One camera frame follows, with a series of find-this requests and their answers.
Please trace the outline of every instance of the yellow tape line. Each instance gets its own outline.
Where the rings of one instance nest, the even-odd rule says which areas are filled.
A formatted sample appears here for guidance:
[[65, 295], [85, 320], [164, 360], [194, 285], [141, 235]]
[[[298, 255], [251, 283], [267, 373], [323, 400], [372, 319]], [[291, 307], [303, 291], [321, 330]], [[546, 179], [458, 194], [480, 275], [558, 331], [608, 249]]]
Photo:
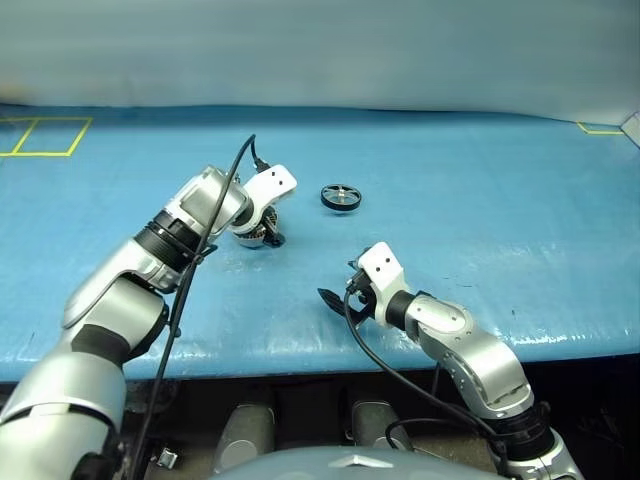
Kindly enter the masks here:
[[[75, 136], [71, 146], [64, 152], [21, 152], [20, 149], [33, 132], [33, 129], [42, 121], [84, 121], [84, 125], [80, 129], [80, 132]], [[10, 152], [0, 152], [0, 157], [70, 157], [75, 149], [78, 147], [80, 140], [85, 136], [93, 117], [8, 117], [0, 118], [0, 123], [12, 123], [12, 122], [31, 122], [29, 128], [20, 137], [18, 143], [16, 143]]]
[[585, 127], [582, 122], [576, 122], [576, 125], [587, 135], [624, 135], [624, 132], [620, 130], [591, 130]]

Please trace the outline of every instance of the white backdrop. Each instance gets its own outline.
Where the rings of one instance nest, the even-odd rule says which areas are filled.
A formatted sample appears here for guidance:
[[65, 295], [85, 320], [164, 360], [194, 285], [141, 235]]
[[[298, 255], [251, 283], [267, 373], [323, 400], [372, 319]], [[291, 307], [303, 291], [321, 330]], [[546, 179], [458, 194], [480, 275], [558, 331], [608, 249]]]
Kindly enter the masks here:
[[0, 101], [620, 124], [640, 109], [640, 0], [0, 0]]

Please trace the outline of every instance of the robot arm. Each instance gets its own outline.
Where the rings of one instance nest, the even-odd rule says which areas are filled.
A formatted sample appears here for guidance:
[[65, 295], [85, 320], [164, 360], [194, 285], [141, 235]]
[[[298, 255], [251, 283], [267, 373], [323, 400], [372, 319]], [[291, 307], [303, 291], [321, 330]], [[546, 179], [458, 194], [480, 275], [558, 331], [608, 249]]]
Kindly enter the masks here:
[[[213, 167], [193, 177], [71, 296], [58, 344], [0, 412], [0, 478], [111, 478], [122, 454], [122, 365], [145, 353], [165, 326], [161, 294], [176, 289], [193, 260], [224, 180]], [[246, 188], [232, 182], [208, 243], [226, 228], [261, 228], [267, 209], [295, 187], [279, 165]]]
[[[545, 408], [534, 403], [509, 347], [482, 330], [466, 308], [425, 292], [409, 293], [404, 270], [386, 243], [366, 250], [352, 266], [357, 273], [348, 288], [359, 291], [366, 303], [359, 317], [359, 312], [352, 317], [370, 315], [381, 326], [405, 331], [446, 369], [469, 410], [504, 440], [509, 475], [522, 480], [583, 478], [562, 438], [549, 427]], [[320, 293], [332, 309], [344, 312], [335, 294]]]

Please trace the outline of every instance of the white robot part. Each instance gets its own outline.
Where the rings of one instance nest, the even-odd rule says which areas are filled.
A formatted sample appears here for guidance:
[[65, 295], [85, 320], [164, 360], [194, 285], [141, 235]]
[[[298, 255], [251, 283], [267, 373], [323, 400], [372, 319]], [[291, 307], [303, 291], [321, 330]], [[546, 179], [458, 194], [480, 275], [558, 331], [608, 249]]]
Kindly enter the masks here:
[[294, 176], [282, 165], [254, 175], [243, 187], [252, 202], [251, 217], [241, 225], [231, 225], [229, 230], [236, 235], [251, 232], [261, 222], [267, 207], [292, 193], [297, 185]]
[[375, 320], [378, 325], [390, 328], [387, 323], [387, 307], [393, 296], [401, 290], [409, 290], [404, 281], [404, 269], [385, 242], [378, 242], [358, 258], [358, 267], [371, 279], [376, 295]]

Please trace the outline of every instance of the blue table surface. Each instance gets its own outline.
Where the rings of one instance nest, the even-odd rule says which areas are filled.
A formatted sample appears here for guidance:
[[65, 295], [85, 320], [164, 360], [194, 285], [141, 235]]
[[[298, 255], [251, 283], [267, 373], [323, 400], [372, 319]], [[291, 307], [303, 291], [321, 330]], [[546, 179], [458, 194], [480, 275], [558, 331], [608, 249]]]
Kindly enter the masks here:
[[[0, 381], [18, 380], [55, 343], [67, 297], [110, 251], [205, 164], [226, 169], [250, 133], [298, 179], [278, 207], [287, 243], [220, 239], [197, 272], [168, 376], [374, 369], [316, 288], [343, 292], [346, 262], [381, 240], [414, 289], [467, 306], [522, 361], [640, 351], [640, 150], [624, 135], [472, 113], [0, 114], [93, 117], [69, 158], [0, 159]], [[42, 121], [21, 151], [60, 150], [78, 126]], [[0, 128], [0, 151], [20, 128]], [[332, 213], [319, 198], [329, 183], [360, 189], [361, 207]], [[368, 322], [362, 332], [395, 367], [433, 366], [399, 331]], [[125, 366], [128, 378], [155, 373], [164, 338]]]

